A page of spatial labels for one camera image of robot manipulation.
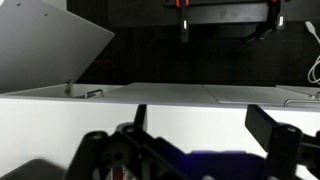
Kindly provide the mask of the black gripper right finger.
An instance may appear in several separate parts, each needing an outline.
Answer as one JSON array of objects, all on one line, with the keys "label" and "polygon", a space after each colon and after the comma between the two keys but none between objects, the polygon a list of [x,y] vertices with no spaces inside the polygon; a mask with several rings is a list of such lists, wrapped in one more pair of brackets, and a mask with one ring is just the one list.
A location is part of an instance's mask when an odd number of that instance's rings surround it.
[{"label": "black gripper right finger", "polygon": [[245,127],[259,145],[266,152],[270,152],[282,125],[276,122],[260,106],[249,104],[245,117]]}]

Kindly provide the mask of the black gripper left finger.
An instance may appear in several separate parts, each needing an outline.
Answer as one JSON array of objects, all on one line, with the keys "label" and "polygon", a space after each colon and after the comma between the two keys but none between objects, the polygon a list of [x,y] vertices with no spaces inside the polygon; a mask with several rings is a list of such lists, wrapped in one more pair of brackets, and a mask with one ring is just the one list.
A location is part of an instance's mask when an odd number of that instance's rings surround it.
[{"label": "black gripper left finger", "polygon": [[147,105],[140,104],[137,107],[136,115],[134,118],[134,127],[136,129],[147,129]]}]

